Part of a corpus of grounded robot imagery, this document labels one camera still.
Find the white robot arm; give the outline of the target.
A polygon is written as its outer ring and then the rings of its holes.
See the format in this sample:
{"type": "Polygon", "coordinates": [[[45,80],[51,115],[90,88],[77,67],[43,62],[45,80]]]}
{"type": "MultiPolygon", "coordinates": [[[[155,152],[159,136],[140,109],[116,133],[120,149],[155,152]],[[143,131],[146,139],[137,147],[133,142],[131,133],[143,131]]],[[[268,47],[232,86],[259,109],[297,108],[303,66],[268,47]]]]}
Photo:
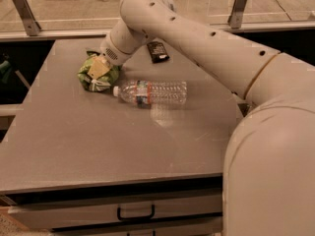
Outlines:
{"type": "Polygon", "coordinates": [[[113,65],[160,38],[250,105],[223,167],[223,236],[315,236],[315,72],[271,47],[185,19],[171,0],[120,0],[101,43],[113,65]]]}

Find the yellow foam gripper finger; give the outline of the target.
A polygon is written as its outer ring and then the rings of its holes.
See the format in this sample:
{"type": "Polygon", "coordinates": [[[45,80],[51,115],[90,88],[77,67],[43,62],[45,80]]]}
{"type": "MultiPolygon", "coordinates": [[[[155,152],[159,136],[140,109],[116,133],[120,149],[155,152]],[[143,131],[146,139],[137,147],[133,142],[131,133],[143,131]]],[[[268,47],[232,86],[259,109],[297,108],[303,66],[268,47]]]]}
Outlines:
{"type": "Polygon", "coordinates": [[[110,71],[110,63],[103,56],[96,56],[88,71],[88,75],[96,80],[110,71]]]}

